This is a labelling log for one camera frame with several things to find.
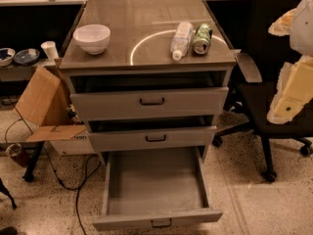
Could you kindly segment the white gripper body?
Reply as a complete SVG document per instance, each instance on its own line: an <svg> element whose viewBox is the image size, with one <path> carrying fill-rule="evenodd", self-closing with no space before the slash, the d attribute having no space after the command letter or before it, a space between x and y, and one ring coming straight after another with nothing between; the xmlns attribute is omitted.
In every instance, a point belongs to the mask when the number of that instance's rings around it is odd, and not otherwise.
<svg viewBox="0 0 313 235"><path fill-rule="evenodd" d="M301 0L295 8L290 45L302 55L313 56L313 0Z"/></svg>

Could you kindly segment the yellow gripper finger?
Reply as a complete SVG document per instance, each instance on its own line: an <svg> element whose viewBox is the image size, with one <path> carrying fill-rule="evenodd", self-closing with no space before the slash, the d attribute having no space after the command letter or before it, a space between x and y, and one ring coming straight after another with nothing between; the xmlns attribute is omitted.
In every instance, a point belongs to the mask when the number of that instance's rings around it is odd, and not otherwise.
<svg viewBox="0 0 313 235"><path fill-rule="evenodd" d="M267 120L284 124L313 98L313 58L302 56L298 62L285 62L277 82L277 93L270 105Z"/></svg>
<svg viewBox="0 0 313 235"><path fill-rule="evenodd" d="M291 34L294 23L295 9L291 9L275 20L268 28L268 32L275 36L286 36Z"/></svg>

